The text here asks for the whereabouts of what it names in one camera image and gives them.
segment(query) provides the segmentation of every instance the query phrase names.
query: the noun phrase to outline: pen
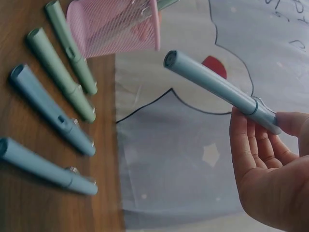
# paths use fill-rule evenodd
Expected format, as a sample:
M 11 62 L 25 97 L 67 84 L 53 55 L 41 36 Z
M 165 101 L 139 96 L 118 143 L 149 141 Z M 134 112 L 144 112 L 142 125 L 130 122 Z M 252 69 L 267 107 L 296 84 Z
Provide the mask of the pen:
M 83 88 L 89 94 L 95 94 L 98 91 L 97 83 L 71 35 L 59 1 L 51 1 L 45 6 L 45 9 Z
M 11 72 L 10 81 L 73 146 L 83 154 L 94 155 L 96 148 L 93 141 L 82 131 L 76 119 L 68 118 L 60 109 L 28 65 L 20 64 L 16 66 Z
M 89 104 L 81 86 L 73 81 L 43 28 L 32 30 L 27 35 L 27 41 L 76 111 L 86 121 L 93 122 L 96 118 L 95 109 Z
M 0 158 L 65 189 L 86 195 L 96 195 L 98 192 L 96 183 L 81 176 L 76 168 L 60 168 L 11 138 L 0 138 Z
M 260 98 L 250 97 L 224 78 L 179 51 L 170 51 L 164 59 L 164 67 L 212 92 L 237 107 L 273 134 L 280 134 L 276 114 Z

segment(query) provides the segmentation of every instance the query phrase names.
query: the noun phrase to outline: hand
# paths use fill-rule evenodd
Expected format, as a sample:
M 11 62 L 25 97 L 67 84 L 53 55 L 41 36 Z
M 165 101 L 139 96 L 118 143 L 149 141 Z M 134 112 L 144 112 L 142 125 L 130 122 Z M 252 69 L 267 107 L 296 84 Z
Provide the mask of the hand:
M 286 231 L 309 231 L 309 114 L 277 113 L 299 138 L 299 154 L 277 135 L 232 110 L 230 143 L 239 199 L 254 219 Z

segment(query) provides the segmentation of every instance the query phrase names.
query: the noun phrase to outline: wood grain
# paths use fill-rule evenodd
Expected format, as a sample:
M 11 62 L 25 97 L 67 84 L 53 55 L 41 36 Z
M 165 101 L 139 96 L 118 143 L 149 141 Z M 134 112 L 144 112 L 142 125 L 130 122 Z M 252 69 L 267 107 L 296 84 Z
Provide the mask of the wood grain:
M 66 9 L 69 0 L 61 0 Z M 7 82 L 12 68 L 27 63 L 59 106 L 80 119 L 25 44 L 25 35 L 43 27 L 69 72 L 73 72 L 46 18 L 48 0 L 0 2 L 0 137 L 11 137 L 61 167 L 92 176 L 98 194 L 65 191 L 4 161 L 0 163 L 0 232 L 118 232 L 124 230 L 120 205 L 114 110 L 114 56 L 88 61 L 98 81 L 91 97 L 97 119 L 81 127 L 95 141 L 96 154 L 79 154 Z

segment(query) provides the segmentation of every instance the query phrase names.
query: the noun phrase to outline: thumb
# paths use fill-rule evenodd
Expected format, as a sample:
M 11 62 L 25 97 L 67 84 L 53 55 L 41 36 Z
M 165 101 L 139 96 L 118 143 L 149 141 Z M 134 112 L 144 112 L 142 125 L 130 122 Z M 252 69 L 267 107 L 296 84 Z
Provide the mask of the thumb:
M 309 114 L 277 112 L 279 127 L 289 135 L 298 137 L 299 155 L 309 154 Z

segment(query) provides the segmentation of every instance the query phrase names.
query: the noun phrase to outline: mesh pen cup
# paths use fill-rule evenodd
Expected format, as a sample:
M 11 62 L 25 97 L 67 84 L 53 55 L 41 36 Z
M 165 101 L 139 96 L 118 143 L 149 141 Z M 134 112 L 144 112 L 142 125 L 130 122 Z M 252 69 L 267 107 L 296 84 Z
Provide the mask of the mesh pen cup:
M 74 0 L 67 23 L 85 58 L 160 48 L 156 0 Z

